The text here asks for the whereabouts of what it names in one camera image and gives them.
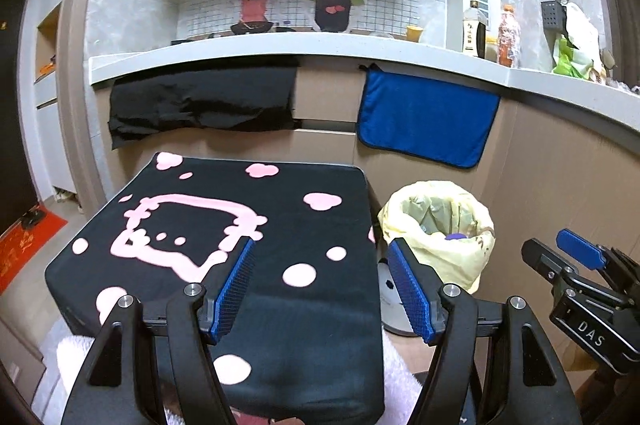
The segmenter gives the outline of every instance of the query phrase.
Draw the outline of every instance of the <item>orange bottle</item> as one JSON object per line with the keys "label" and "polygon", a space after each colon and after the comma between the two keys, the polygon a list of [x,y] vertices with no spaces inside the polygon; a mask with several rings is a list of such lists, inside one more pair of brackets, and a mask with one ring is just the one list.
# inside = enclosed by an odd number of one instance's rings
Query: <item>orange bottle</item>
{"label": "orange bottle", "polygon": [[513,6],[505,4],[498,27],[498,63],[515,68],[520,56],[520,25],[513,14]]}

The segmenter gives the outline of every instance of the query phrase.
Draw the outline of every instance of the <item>pink fabric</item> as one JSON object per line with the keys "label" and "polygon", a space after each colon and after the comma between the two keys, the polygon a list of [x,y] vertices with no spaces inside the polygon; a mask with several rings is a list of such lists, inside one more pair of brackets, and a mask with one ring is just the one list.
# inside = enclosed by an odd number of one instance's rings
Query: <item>pink fabric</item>
{"label": "pink fabric", "polygon": [[242,22],[264,22],[268,0],[242,0],[240,18]]}

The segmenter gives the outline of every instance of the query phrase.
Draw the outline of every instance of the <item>pink cat face print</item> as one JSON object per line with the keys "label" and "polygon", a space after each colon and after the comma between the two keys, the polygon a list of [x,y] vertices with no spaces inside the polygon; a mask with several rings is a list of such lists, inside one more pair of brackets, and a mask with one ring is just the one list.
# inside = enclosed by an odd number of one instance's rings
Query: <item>pink cat face print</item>
{"label": "pink cat face print", "polygon": [[[233,225],[226,227],[219,243],[212,243],[214,250],[207,260],[197,266],[185,254],[177,251],[166,251],[151,246],[151,238],[146,235],[143,221],[151,217],[154,210],[164,202],[174,202],[187,206],[196,206],[206,210],[221,210],[235,215]],[[262,238],[257,230],[267,222],[263,215],[256,214],[251,208],[238,202],[225,199],[200,198],[186,194],[164,194],[153,198],[142,198],[135,210],[127,210],[124,217],[128,219],[127,228],[120,232],[111,245],[111,254],[116,257],[138,259],[155,266],[171,268],[175,274],[185,282],[201,282],[209,269],[216,264],[226,261],[228,252],[232,251],[242,236],[248,236],[254,241]]]}

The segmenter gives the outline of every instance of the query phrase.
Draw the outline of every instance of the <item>trash can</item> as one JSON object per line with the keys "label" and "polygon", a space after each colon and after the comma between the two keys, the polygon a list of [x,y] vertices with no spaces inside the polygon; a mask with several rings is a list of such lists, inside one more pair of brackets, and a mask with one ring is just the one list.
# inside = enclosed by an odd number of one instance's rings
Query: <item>trash can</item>
{"label": "trash can", "polygon": [[378,214],[390,243],[402,237],[418,262],[436,270],[443,282],[474,293],[494,249],[494,223],[487,208],[450,181],[404,186]]}

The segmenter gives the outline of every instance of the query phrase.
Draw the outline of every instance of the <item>shelf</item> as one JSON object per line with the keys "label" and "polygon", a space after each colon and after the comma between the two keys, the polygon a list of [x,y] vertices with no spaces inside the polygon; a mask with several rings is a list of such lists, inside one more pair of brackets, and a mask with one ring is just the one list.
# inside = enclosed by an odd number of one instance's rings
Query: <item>shelf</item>
{"label": "shelf", "polygon": [[366,62],[397,62],[437,69],[575,105],[640,133],[640,98],[634,94],[560,74],[509,69],[426,44],[364,35],[265,33],[199,40],[145,53],[123,54],[119,60],[118,55],[93,57],[89,59],[89,81],[96,85],[143,69],[255,55],[346,56]]}
{"label": "shelf", "polygon": [[59,18],[60,4],[53,8],[38,26],[36,33],[36,83],[44,78],[44,76],[40,77],[40,69],[49,64],[51,57],[56,54]]}

